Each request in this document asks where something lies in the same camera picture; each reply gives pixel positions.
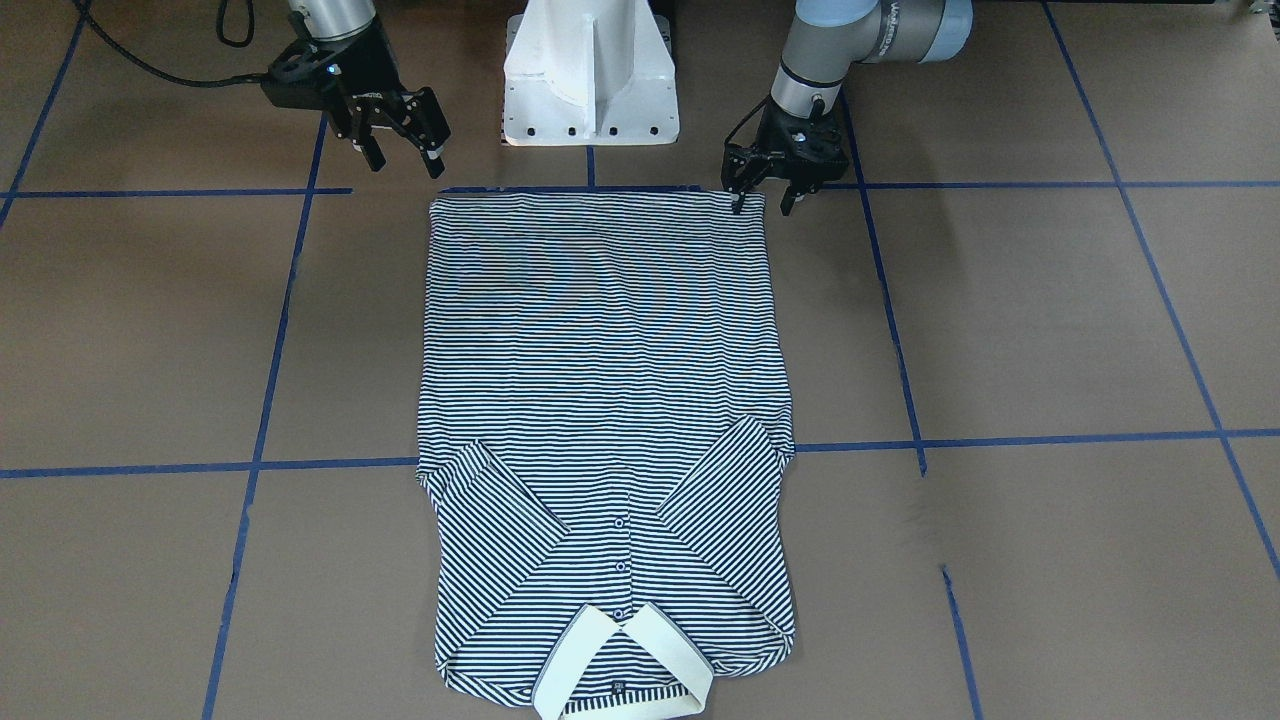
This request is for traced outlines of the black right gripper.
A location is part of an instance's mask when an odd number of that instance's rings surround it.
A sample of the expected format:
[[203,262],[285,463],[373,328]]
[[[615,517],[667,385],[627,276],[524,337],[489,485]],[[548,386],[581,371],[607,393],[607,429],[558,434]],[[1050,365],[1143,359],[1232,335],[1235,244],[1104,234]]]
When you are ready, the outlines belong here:
[[348,38],[293,40],[269,65],[261,90],[275,108],[326,113],[335,136],[349,141],[371,172],[387,164],[372,135],[381,109],[378,100],[355,99],[389,96],[390,128],[417,149],[433,179],[445,172],[443,151],[451,138],[445,113],[431,87],[404,92],[383,26],[369,26]]

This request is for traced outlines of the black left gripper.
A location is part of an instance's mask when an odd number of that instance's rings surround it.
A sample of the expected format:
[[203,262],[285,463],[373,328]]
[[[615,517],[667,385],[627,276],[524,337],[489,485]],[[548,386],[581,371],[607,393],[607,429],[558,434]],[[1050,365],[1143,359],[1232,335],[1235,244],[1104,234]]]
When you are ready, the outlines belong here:
[[831,101],[820,95],[801,105],[797,115],[772,97],[760,100],[736,126],[740,132],[758,119],[748,145],[726,145],[722,159],[723,190],[733,195],[732,214],[742,213],[746,195],[764,179],[787,181],[780,201],[782,217],[791,217],[804,197],[823,183],[840,181],[850,168]]

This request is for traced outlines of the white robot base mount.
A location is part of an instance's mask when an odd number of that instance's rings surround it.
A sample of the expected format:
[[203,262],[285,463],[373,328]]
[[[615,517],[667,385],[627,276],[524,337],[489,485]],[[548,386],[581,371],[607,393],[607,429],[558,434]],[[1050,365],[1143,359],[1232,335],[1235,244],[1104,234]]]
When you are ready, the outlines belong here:
[[530,1],[506,27],[502,138],[653,146],[681,133],[669,23],[649,1]]

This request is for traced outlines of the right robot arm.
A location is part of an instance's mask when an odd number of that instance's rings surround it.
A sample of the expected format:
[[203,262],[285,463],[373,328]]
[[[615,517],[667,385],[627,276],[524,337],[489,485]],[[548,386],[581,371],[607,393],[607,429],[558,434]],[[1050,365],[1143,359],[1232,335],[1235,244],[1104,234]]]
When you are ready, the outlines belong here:
[[389,129],[411,143],[428,174],[444,170],[451,127],[433,88],[408,90],[371,1],[293,1],[294,40],[271,61],[261,87],[275,108],[320,111],[337,138],[372,172],[385,164],[374,135]]

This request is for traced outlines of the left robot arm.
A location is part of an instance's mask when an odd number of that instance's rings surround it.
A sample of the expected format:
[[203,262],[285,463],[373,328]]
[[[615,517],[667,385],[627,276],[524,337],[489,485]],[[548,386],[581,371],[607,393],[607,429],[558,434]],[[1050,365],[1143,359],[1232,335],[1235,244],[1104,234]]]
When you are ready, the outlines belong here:
[[836,113],[851,67],[956,56],[974,23],[972,1],[797,1],[771,90],[726,136],[721,183],[742,213],[768,179],[795,204],[851,165]]

